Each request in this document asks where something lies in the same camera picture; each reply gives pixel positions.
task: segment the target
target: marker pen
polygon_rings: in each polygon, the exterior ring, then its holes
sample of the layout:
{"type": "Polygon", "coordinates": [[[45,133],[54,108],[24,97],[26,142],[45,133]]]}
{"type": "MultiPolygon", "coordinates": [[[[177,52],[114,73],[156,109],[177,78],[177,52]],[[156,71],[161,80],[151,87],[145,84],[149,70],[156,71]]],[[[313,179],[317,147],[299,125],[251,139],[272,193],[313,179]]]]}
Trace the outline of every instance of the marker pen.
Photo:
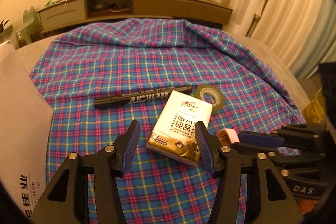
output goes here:
{"type": "Polygon", "coordinates": [[[141,92],[131,92],[118,96],[101,97],[94,100],[94,108],[121,107],[126,104],[152,101],[156,99],[168,98],[172,91],[190,94],[193,89],[191,86],[178,86],[170,88],[152,89],[141,92]]]}

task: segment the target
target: tape roll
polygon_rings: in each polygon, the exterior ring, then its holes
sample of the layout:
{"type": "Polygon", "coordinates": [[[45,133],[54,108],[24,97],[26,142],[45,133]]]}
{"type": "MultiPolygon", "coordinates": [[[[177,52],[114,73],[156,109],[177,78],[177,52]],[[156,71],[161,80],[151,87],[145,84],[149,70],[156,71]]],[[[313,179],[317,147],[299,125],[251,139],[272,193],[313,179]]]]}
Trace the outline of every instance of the tape roll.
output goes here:
{"type": "Polygon", "coordinates": [[[214,87],[213,85],[199,85],[196,88],[194,97],[206,102],[204,99],[205,94],[209,94],[215,99],[215,103],[212,104],[211,114],[215,114],[223,108],[225,98],[218,88],[214,87]]]}

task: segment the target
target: green chair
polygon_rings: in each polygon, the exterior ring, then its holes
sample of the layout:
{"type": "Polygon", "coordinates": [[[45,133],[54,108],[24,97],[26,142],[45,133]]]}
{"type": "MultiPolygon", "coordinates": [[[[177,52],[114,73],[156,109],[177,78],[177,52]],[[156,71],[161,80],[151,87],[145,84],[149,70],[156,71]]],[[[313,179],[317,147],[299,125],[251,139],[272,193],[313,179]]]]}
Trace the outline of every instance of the green chair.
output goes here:
{"type": "Polygon", "coordinates": [[[28,44],[32,43],[31,35],[34,33],[40,33],[42,26],[38,14],[35,12],[32,6],[30,10],[23,12],[23,28],[16,32],[17,40],[24,39],[28,44]]]}

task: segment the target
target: cable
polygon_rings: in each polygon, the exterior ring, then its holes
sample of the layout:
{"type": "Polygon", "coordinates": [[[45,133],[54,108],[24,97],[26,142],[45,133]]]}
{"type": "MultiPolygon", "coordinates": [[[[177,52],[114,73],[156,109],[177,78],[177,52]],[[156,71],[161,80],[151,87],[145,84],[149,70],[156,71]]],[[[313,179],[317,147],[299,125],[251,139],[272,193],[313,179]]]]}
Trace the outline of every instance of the cable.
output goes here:
{"type": "Polygon", "coordinates": [[[126,10],[131,9],[132,7],[129,5],[129,7],[125,8],[125,9],[121,9],[121,10],[113,10],[113,9],[109,9],[111,12],[115,12],[115,13],[120,13],[126,10]]]}
{"type": "Polygon", "coordinates": [[[62,8],[62,11],[64,11],[65,10],[65,6],[67,6],[67,1],[68,0],[65,0],[65,4],[64,4],[64,7],[63,7],[63,4],[62,3],[55,3],[55,4],[58,4],[58,5],[61,5],[61,8],[62,8]]]}

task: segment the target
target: plaid blanket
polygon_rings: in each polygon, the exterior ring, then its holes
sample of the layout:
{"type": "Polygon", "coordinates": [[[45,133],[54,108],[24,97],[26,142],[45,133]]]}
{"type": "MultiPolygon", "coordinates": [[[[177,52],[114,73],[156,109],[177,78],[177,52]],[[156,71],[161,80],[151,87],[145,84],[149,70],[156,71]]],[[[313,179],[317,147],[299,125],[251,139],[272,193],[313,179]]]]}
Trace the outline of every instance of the plaid blanket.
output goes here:
{"type": "MultiPolygon", "coordinates": [[[[185,20],[128,19],[75,29],[51,43],[31,78],[54,109],[47,182],[69,153],[95,153],[113,143],[132,120],[140,122],[131,170],[117,180],[128,224],[206,223],[218,180],[205,172],[202,163],[188,166],[146,149],[166,100],[96,110],[94,98],[212,84],[223,92],[226,104],[211,116],[211,134],[223,127],[270,132],[284,123],[303,122],[268,65],[227,34],[185,20]]],[[[88,188],[90,218],[96,223],[93,177],[88,188]]],[[[242,176],[238,223],[244,221],[245,197],[242,176]]]]}

